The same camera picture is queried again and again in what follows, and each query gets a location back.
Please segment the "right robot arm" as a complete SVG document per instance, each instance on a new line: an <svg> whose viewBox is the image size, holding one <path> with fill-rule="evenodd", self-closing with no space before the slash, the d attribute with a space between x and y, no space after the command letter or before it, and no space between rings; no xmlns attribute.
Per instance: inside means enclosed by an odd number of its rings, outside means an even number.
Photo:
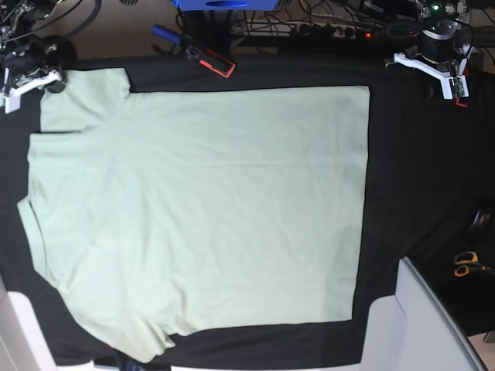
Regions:
<svg viewBox="0 0 495 371"><path fill-rule="evenodd" d="M48 19L59 1L2 1L1 2L1 95L23 95L31 90L62 92L67 85L64 66L77 58L71 39L83 32L97 17L101 1L94 2L90 15L75 29L64 35L40 37L41 30L59 22L81 4L47 24L35 27Z"/></svg>

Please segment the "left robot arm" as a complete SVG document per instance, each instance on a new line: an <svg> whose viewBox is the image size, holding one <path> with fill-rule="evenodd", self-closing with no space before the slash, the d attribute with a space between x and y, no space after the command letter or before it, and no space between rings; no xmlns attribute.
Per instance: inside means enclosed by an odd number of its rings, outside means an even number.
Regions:
<svg viewBox="0 0 495 371"><path fill-rule="evenodd" d="M410 1L391 14L383 32L401 43L386 66L424 63L453 76L475 49L494 47L494 2Z"/></svg>

